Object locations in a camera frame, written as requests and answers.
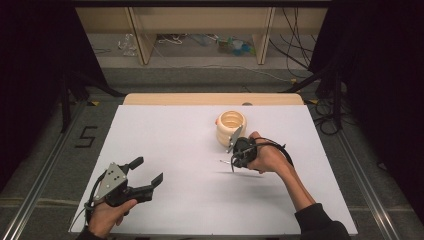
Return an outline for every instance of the hand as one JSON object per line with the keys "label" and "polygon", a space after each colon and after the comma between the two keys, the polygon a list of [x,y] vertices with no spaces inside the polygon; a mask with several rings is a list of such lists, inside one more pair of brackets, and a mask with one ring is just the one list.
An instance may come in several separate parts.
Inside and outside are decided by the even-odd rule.
{"label": "hand", "polygon": [[100,203],[94,208],[88,230],[94,235],[106,238],[113,226],[119,226],[124,219],[124,214],[137,205],[137,200],[131,199],[118,207],[111,207],[106,203]]}
{"label": "hand", "polygon": [[[261,135],[258,132],[253,132],[249,137],[256,139],[261,138]],[[264,143],[266,141],[265,139],[256,139],[256,143]],[[293,168],[284,154],[273,146],[259,146],[256,159],[250,162],[247,167],[250,170],[259,170],[259,173],[276,172],[279,175],[282,171]]]}

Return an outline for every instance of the floor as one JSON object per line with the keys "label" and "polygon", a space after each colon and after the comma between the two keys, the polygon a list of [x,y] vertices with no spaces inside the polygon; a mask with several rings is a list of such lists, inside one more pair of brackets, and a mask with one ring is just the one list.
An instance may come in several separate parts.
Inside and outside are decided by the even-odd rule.
{"label": "floor", "polygon": [[[248,44],[251,41],[249,36],[236,37]],[[109,85],[123,93],[281,92],[293,81],[311,75],[302,67],[308,62],[301,51],[284,41],[289,42],[291,36],[271,39],[280,50],[290,50],[289,54],[299,63],[287,60],[270,45],[264,65],[257,65],[252,53],[236,56],[230,50],[223,51],[203,35],[181,35],[177,39],[181,42],[172,36],[161,36],[160,39],[172,39],[174,43],[157,42],[152,59],[145,66],[139,64],[136,56],[124,56],[125,51],[119,49],[125,42],[124,35],[90,35],[89,38]],[[311,50],[305,51],[310,57],[314,36],[301,36],[301,43],[303,48]],[[312,83],[299,94],[304,100],[316,100],[317,86],[318,82]],[[52,109],[51,119],[32,154],[1,192],[0,232],[4,236],[10,224],[19,225],[15,239],[75,238],[68,229],[114,113],[123,102],[123,98],[111,97],[96,88],[87,90],[89,101],[73,102],[72,122],[67,132],[60,133],[60,104]],[[308,107],[312,117],[318,119],[331,112],[332,100],[320,100]],[[384,166],[378,165],[379,159],[362,134],[360,124],[349,114],[345,99],[342,111],[341,131],[331,134],[334,124],[330,120],[317,121],[317,132],[359,231],[352,239],[424,239],[423,224]],[[81,138],[83,132],[93,138]]]}

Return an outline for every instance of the tape roll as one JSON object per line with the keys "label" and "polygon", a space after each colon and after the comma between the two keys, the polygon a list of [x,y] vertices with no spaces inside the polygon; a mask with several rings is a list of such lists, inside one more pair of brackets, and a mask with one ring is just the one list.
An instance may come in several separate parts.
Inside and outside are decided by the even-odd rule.
{"label": "tape roll", "polygon": [[240,137],[244,137],[246,132],[247,121],[246,118],[237,111],[226,111],[221,113],[216,120],[216,138],[222,146],[228,148],[230,145],[230,137],[243,125]]}

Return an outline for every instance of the white table surface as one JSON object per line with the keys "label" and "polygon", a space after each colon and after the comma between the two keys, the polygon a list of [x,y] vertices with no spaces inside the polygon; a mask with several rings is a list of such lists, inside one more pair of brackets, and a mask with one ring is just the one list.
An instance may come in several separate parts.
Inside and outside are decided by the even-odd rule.
{"label": "white table surface", "polygon": [[[235,168],[219,160],[231,154],[216,140],[215,119],[237,110],[247,130],[287,144],[305,187],[330,218],[349,234],[356,227],[306,106],[119,106],[97,164],[80,202],[83,209],[96,179],[111,162],[144,163],[128,173],[129,186],[164,180],[153,200],[138,204],[112,232],[147,236],[277,236],[300,234],[295,209],[274,173]],[[84,216],[71,232],[80,232]]]}

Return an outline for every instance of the black sleeve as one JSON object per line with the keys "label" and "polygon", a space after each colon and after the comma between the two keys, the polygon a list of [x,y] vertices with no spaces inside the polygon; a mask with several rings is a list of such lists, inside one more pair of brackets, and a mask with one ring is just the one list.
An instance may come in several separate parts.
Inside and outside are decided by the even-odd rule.
{"label": "black sleeve", "polygon": [[301,240],[344,240],[351,239],[345,226],[328,217],[321,203],[315,203],[294,214],[300,226]]}
{"label": "black sleeve", "polygon": [[76,240],[106,240],[106,238],[100,238],[88,231],[88,227],[84,227],[84,230],[78,235]]}

